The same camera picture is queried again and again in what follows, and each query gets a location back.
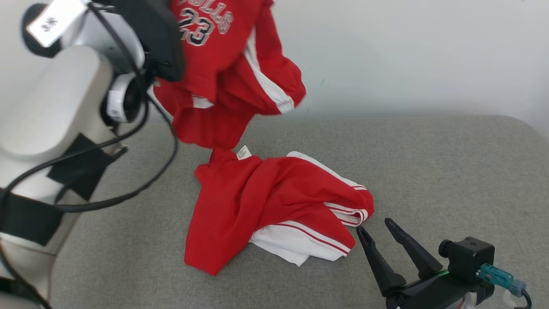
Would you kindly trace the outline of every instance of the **white label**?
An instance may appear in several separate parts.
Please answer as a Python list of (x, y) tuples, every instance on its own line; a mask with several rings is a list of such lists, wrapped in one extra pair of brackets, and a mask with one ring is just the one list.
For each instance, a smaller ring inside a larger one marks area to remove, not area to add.
[(242, 147), (242, 149), (240, 149), (237, 152), (237, 157), (238, 157), (239, 160), (243, 160), (243, 159), (251, 157), (251, 153), (248, 150), (248, 147), (247, 146)]
[(27, 27), (27, 31), (43, 47), (50, 47), (85, 11), (86, 6), (81, 0), (54, 0)]

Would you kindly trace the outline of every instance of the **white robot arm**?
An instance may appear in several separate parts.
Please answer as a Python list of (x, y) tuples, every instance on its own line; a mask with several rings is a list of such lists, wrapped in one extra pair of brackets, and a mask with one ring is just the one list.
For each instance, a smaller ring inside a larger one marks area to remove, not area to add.
[[(88, 203), (105, 168), (126, 151), (119, 140), (137, 132), (147, 120), (146, 89), (154, 77), (177, 80), (183, 71), (177, 23), (166, 1), (132, 1), (131, 6), (94, 5), (94, 14), (80, 17), (50, 48), (38, 46), (23, 33), (30, 50), (53, 59), (26, 97), (0, 121), (4, 133), (0, 136), (0, 308), (36, 308), (37, 304), (48, 308), (44, 302), (49, 299), (53, 263), (79, 212), (126, 200), (159, 176), (113, 201)], [(45, 7), (31, 7), (23, 28)], [(144, 10), (164, 37), (171, 38), (160, 44), (161, 52), (145, 52), (142, 46), (142, 42), (162, 40), (154, 27), (142, 30), (140, 37), (139, 27), (130, 26)], [(100, 21), (115, 29), (118, 42)], [(128, 54), (135, 65), (129, 63)], [(134, 121), (140, 110), (144, 116), (137, 127), (119, 136), (119, 123)], [(99, 148), (101, 144), (109, 145)], [(11, 185), (29, 170), (90, 149)]]

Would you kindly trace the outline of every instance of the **gray fabric surface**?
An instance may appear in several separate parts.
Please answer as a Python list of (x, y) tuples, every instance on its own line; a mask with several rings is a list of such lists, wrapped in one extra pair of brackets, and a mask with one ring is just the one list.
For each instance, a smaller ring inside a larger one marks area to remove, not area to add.
[[(109, 170), (95, 199), (136, 188), (171, 151), (162, 124), (148, 125), (127, 144), (131, 152)], [(544, 286), (549, 145), (522, 122), (506, 117), (256, 121), (243, 144), (263, 158), (300, 151), (366, 185), (376, 213), (364, 226), (408, 282), (417, 279), (417, 270), (385, 228), (385, 217), (437, 257), (443, 239), (473, 236), (494, 244), (495, 264), (529, 284), (536, 308), (549, 303)], [(347, 258), (311, 257), (300, 268), (254, 245), (217, 277), (186, 266), (184, 241), (200, 191), (193, 170), (209, 153), (183, 146), (149, 190), (82, 216), (55, 266), (53, 306), (385, 308), (360, 244)], [(502, 294), (496, 289), (478, 308), (505, 308)]]

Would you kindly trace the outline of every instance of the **red jersey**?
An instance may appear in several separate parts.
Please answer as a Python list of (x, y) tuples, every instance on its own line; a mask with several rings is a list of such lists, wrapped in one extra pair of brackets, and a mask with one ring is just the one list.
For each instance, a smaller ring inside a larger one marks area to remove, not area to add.
[(154, 93), (178, 137), (233, 148), (255, 114), (292, 111), (305, 96), (301, 71), (282, 55), (272, 0), (174, 0), (187, 70)]
[(187, 234), (185, 263), (216, 275), (250, 241), (301, 265), (309, 255), (331, 261), (355, 240), (373, 212), (372, 195), (299, 152), (239, 160), (214, 150), (195, 175), (202, 189)]

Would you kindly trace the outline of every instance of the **red fabric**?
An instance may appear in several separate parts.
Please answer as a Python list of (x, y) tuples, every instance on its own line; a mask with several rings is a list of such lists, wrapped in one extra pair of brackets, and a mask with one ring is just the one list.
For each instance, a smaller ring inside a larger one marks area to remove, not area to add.
[(214, 150), (195, 170), (202, 185), (187, 234), (185, 263), (216, 275), (267, 225), (295, 221), (353, 248), (355, 240), (324, 204), (374, 212), (367, 190), (355, 190), (327, 171), (295, 158), (238, 160)]
[[(282, 55), (271, 15), (272, 3), (172, 0), (171, 10), (180, 22), (187, 70), (179, 82), (160, 80), (154, 93), (173, 116), (181, 141), (230, 149), (236, 146), (255, 114), (282, 113), (253, 73), (250, 59), (244, 55), (248, 47), (257, 55), (257, 66), (264, 78), (293, 100), (292, 108), (305, 96), (301, 71)], [(250, 40), (255, 40), (255, 44), (250, 45)], [(206, 98), (213, 106), (196, 108), (193, 97)]]

